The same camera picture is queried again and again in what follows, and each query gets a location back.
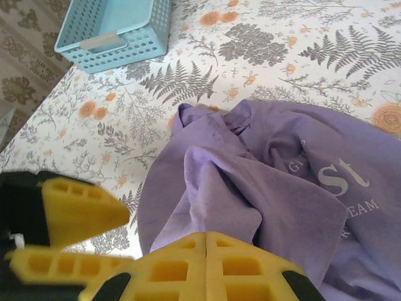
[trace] purple cloth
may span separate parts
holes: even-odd
[[[327,300],[401,300],[401,143],[341,113],[181,105],[138,207],[143,253],[218,231],[300,266]]]

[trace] plastic basket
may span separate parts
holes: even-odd
[[[55,51],[88,73],[167,52],[172,0],[72,0]]]

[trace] table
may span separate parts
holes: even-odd
[[[244,98],[308,103],[401,137],[400,11],[386,0],[176,0],[167,55],[95,75],[72,67],[1,169],[103,186],[129,224],[69,250],[140,257],[138,200],[179,103],[222,113]]]

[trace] basket handle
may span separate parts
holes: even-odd
[[[110,45],[111,48],[107,50],[95,51],[96,48]],[[95,36],[93,38],[83,40],[80,43],[80,47],[86,51],[93,53],[103,53],[110,50],[116,50],[119,48],[124,48],[128,46],[127,41],[117,35],[117,30],[110,33],[101,34],[100,36]]]

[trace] yellow plastic object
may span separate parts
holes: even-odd
[[[61,253],[40,246],[15,249],[8,259],[12,271],[25,284],[88,285],[111,274],[116,267],[133,262],[131,258]]]
[[[51,247],[64,248],[129,221],[128,209],[100,186],[59,177],[43,183]]]
[[[80,294],[91,301],[102,284],[131,274],[120,301],[298,301],[281,272],[302,269],[278,256],[215,233],[195,233],[104,274]]]

